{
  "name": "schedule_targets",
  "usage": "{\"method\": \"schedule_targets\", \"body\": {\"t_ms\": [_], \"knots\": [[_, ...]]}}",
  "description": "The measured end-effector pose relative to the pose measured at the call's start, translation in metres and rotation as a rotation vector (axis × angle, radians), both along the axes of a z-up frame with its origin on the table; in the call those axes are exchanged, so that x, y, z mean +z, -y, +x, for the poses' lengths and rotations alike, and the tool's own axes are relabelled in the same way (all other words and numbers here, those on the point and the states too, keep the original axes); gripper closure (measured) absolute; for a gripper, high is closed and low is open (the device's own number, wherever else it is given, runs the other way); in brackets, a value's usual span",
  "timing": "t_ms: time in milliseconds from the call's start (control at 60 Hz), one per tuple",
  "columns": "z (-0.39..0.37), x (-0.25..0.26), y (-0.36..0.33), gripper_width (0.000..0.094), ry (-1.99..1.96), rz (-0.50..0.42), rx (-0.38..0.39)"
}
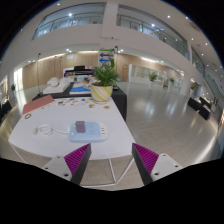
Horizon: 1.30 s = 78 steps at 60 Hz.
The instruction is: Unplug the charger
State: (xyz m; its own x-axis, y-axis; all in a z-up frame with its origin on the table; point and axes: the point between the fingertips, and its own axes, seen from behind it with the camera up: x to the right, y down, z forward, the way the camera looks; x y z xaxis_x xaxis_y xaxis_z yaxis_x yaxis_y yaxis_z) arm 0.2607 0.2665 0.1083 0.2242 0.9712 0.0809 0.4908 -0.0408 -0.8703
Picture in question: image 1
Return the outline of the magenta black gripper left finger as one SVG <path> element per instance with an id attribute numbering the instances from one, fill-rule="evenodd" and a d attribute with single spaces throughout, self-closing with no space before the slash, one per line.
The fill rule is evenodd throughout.
<path id="1" fill-rule="evenodd" d="M 79 185 L 91 155 L 91 145 L 86 144 L 65 156 L 52 158 L 43 170 Z"/>

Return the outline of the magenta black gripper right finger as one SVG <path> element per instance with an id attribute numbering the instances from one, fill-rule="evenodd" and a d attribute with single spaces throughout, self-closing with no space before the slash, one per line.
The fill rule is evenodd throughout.
<path id="1" fill-rule="evenodd" d="M 182 169 L 168 154 L 157 154 L 136 143 L 132 144 L 132 155 L 144 185 Z"/>

